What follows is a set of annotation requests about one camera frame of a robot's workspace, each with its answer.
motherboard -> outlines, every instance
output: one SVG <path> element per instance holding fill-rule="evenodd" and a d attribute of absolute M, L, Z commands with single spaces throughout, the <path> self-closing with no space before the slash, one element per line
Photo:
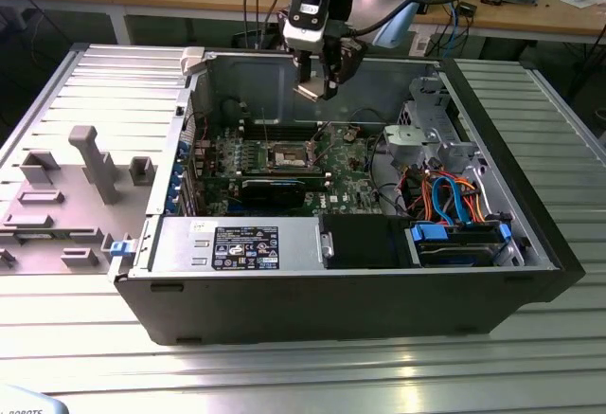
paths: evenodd
<path fill-rule="evenodd" d="M 195 152 L 199 214 L 380 214 L 367 146 L 361 129 L 347 124 L 225 129 Z"/>

motherboard chip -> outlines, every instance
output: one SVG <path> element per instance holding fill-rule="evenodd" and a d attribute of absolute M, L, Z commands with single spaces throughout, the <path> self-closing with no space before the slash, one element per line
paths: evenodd
<path fill-rule="evenodd" d="M 308 166 L 307 148 L 303 144 L 276 144 L 273 155 L 276 167 L 305 168 Z"/>

power supply label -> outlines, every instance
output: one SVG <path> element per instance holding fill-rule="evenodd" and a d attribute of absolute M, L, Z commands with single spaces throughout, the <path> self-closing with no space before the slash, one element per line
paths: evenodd
<path fill-rule="evenodd" d="M 276 270 L 279 254 L 277 226 L 217 227 L 212 268 Z"/>

workbench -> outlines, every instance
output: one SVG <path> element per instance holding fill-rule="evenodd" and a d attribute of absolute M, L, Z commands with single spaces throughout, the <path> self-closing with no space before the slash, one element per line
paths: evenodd
<path fill-rule="evenodd" d="M 116 41 L 121 45 L 132 43 L 127 16 L 146 15 L 191 19 L 240 21 L 243 18 L 242 0 L 34 0 L 43 9 L 85 11 L 107 14 L 112 22 Z M 259 0 L 263 19 L 273 0 Z M 518 40 L 536 40 L 569 43 L 593 43 L 606 20 L 604 9 L 592 6 L 577 9 L 559 0 L 540 0 L 539 5 L 503 5 L 493 7 L 479 0 L 465 0 L 477 5 L 471 35 Z M 286 7 L 289 0 L 277 0 L 276 10 Z M 248 19 L 255 18 L 255 0 L 248 0 Z M 0 7 L 24 9 L 31 7 L 27 0 L 0 0 Z M 449 18 L 440 6 L 415 18 L 411 30 L 418 34 L 441 31 Z"/>

side panel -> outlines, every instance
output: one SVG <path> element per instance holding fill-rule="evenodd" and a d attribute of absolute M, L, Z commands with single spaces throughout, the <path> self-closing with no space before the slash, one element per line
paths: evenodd
<path fill-rule="evenodd" d="M 123 279 L 156 343 L 260 343 L 488 333 L 550 274 Z"/>
<path fill-rule="evenodd" d="M 517 68 L 522 74 L 525 73 L 520 65 L 517 65 Z M 585 272 L 457 63 L 452 60 L 445 61 L 443 69 L 459 111 L 469 120 L 479 136 L 477 142 L 480 147 L 485 146 L 491 164 L 507 184 L 548 258 L 561 269 L 555 283 L 538 299 L 553 300 L 579 281 Z"/>

